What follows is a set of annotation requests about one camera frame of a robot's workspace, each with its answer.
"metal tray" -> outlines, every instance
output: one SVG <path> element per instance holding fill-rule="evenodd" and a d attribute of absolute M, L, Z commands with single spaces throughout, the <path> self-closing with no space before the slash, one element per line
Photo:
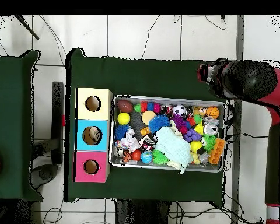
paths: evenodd
<path fill-rule="evenodd" d="M 143 169 L 163 169 L 163 170 L 175 170 L 173 167 L 170 166 L 157 166 L 153 163 L 151 164 L 144 164 L 141 160 L 136 162 L 132 161 L 132 163 L 136 164 L 130 164 L 130 163 L 121 163 L 121 158 L 116 157 L 114 155 L 115 145 L 114 145 L 114 135 L 115 135 L 115 128 L 117 125 L 116 119 L 119 115 L 120 111 L 117 107 L 117 102 L 119 100 L 128 100 L 133 105 L 136 105 L 137 103 L 140 103 L 142 101 L 146 102 L 156 102 L 160 104 L 171 104 L 171 105 L 177 105 L 182 104 L 184 106 L 197 106 L 197 107 L 211 107 L 215 106 L 219 109 L 220 115 L 218 117 L 219 120 L 219 133 L 218 137 L 221 139 L 225 138 L 225 131 L 226 131 L 226 120 L 227 120 L 227 105 L 223 102 L 217 102 L 217 101 L 200 101 L 200 100 L 181 100 L 181 99 L 170 99 L 170 98 L 158 98 L 158 97 L 145 97 L 145 96 L 124 96 L 124 95 L 116 95 L 113 97 L 112 101 L 112 108 L 111 108 L 111 135 L 110 135 L 110 149 L 109 149 L 109 162 L 116 167 L 137 167 L 137 168 L 143 168 Z M 141 121 L 141 115 L 137 113 L 136 111 L 133 111 L 131 114 L 131 121 L 129 125 L 134 129 L 135 131 L 135 137 L 140 140 L 143 138 L 143 136 L 140 133 L 140 130 L 147 127 L 142 121 Z M 186 168 L 187 171 L 195 171 L 195 172 L 209 172 L 209 173 L 217 173 L 220 172 L 223 169 L 223 161 L 222 156 L 219 161 L 218 165 L 212 165 L 207 163 L 206 165 L 189 165 Z"/>

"dark green cloth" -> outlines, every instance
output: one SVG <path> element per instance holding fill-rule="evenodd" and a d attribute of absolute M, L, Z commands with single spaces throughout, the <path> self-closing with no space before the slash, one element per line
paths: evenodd
<path fill-rule="evenodd" d="M 106 88 L 113 95 L 220 101 L 208 92 L 206 83 L 198 82 L 197 69 L 201 63 L 91 58 L 84 57 L 82 50 L 73 49 L 66 59 L 66 93 L 69 89 L 71 92 L 69 161 L 73 161 L 74 152 L 75 88 Z M 212 201 L 217 206 L 222 202 L 222 172 L 185 172 L 180 176 L 176 171 L 111 167 L 106 183 L 74 183 L 72 169 L 73 163 L 69 162 L 69 200 L 81 197 Z"/>
<path fill-rule="evenodd" d="M 41 201 L 30 186 L 32 75 L 38 51 L 0 57 L 0 199 Z"/>

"robotic arm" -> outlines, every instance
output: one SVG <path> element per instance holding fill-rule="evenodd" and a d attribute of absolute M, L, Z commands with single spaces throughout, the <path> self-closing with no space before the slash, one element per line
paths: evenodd
<path fill-rule="evenodd" d="M 265 181 L 266 224 L 280 224 L 280 69 L 266 62 L 219 58 L 202 64 L 198 79 L 221 98 L 265 106 L 271 114 Z"/>

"blue box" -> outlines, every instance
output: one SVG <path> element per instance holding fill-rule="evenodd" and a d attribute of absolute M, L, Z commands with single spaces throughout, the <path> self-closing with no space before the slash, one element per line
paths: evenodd
<path fill-rule="evenodd" d="M 87 127 L 95 126 L 101 131 L 101 141 L 97 145 L 88 145 L 83 140 L 83 131 Z M 78 120 L 77 151 L 108 151 L 109 147 L 109 121 L 104 120 Z"/>

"white ball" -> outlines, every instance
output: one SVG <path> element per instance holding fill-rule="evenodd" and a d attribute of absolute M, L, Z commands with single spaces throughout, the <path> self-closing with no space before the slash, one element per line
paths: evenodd
<path fill-rule="evenodd" d="M 173 107 L 173 113 L 180 117 L 184 117 L 186 114 L 186 108 L 183 105 L 177 105 L 176 107 Z"/>

